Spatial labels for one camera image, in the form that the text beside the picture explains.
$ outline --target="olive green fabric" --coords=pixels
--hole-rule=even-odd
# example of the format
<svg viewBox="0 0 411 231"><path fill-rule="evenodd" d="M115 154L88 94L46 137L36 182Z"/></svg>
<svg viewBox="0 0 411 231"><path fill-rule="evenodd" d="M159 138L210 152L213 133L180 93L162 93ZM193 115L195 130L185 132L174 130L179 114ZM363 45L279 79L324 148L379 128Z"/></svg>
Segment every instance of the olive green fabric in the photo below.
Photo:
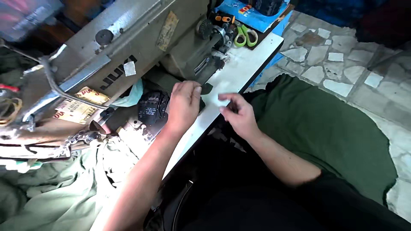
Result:
<svg viewBox="0 0 411 231"><path fill-rule="evenodd" d="M367 115L286 74L254 95L251 104L264 133L385 204L397 172L387 137Z"/></svg>

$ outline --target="stone mosaic floor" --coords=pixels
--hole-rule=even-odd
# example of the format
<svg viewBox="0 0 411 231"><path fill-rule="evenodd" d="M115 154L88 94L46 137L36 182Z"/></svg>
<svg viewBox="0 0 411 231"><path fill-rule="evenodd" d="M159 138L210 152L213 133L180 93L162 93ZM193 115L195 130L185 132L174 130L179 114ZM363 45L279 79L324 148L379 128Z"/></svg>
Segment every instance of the stone mosaic floor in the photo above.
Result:
<svg viewBox="0 0 411 231"><path fill-rule="evenodd" d="M283 37L284 58L247 91L264 89L276 76L287 73L364 111L390 140L399 177L387 195L389 208L411 222L411 56L371 72L367 70L371 64L400 51L357 42L354 29L299 12L293 13Z"/></svg>

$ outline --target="green cloth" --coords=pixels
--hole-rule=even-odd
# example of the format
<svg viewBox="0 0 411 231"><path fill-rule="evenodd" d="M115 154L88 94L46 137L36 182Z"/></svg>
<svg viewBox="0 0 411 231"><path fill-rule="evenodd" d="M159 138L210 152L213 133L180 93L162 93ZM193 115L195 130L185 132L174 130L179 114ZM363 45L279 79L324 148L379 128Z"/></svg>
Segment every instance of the green cloth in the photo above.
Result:
<svg viewBox="0 0 411 231"><path fill-rule="evenodd" d="M385 204L397 172L389 141L363 112L283 74L253 92L258 127L279 144Z"/></svg>
<svg viewBox="0 0 411 231"><path fill-rule="evenodd" d="M0 174L0 230L90 230L114 190L101 149L27 173Z"/></svg>

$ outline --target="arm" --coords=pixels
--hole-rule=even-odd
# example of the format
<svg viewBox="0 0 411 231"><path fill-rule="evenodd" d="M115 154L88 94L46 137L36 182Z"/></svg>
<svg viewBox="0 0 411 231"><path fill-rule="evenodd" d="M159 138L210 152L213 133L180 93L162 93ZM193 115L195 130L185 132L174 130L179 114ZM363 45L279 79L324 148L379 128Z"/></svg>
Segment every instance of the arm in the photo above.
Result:
<svg viewBox="0 0 411 231"><path fill-rule="evenodd" d="M252 106L239 94L220 94L219 100L232 100L238 114L227 107L220 112L234 131L257 152L271 172L284 184L297 187L316 179L321 170L310 162L291 153L257 127Z"/></svg>
<svg viewBox="0 0 411 231"><path fill-rule="evenodd" d="M142 229L171 155L183 134L197 118L200 92L200 84L193 81L174 85L168 121L130 171L106 222L105 231Z"/></svg>
<svg viewBox="0 0 411 231"><path fill-rule="evenodd" d="M362 196L354 186L291 153L262 133L252 106L239 94L221 94L232 100L238 114L220 108L234 131L258 153L284 184L296 187L294 197L327 230L411 230L411 224L377 202Z"/></svg>

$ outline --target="green-handled scissors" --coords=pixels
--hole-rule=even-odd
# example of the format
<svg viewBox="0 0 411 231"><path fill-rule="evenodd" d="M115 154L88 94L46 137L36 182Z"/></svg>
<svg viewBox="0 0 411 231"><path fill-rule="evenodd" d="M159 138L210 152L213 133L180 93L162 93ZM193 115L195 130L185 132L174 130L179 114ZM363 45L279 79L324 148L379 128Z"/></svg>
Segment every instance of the green-handled scissors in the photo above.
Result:
<svg viewBox="0 0 411 231"><path fill-rule="evenodd" d="M249 47L255 46L258 42L258 34L255 30L248 29L244 24L240 23L239 21L235 20L234 24L237 26L238 35L234 39L234 45L237 47L242 47L247 43ZM250 35L254 37L254 42L251 42ZM239 43L238 39L242 38L243 42Z"/></svg>

